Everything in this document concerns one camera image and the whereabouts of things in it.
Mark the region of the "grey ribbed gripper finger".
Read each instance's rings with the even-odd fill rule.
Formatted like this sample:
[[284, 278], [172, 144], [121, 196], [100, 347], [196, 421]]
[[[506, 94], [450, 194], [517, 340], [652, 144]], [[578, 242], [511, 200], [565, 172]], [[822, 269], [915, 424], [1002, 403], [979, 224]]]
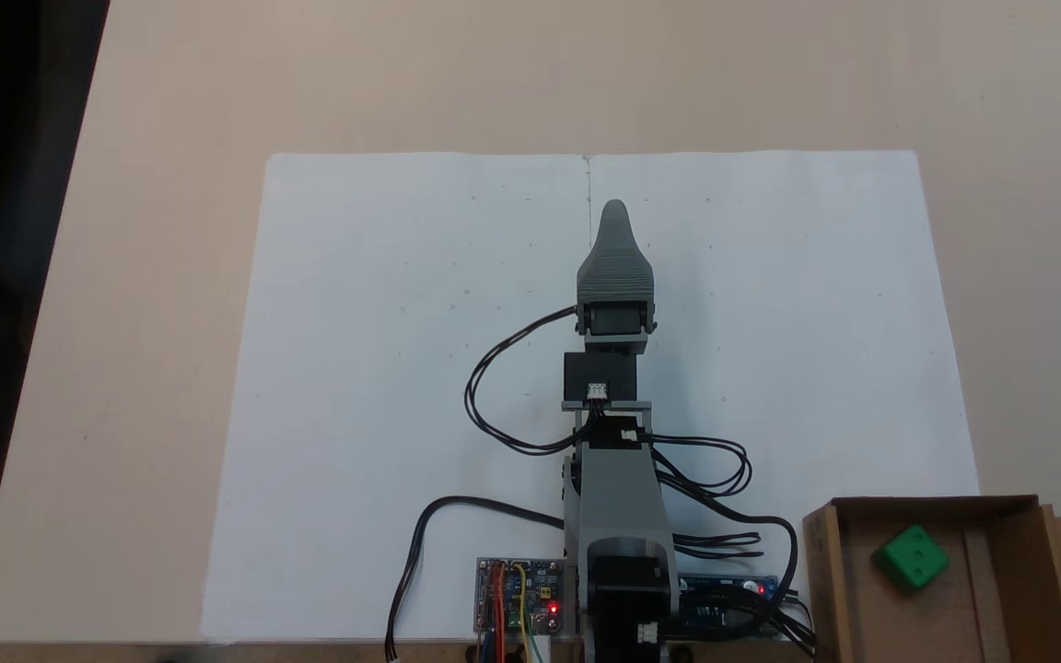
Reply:
[[653, 265], [636, 243], [623, 200], [608, 200], [589, 256], [577, 271], [577, 303], [653, 302]]

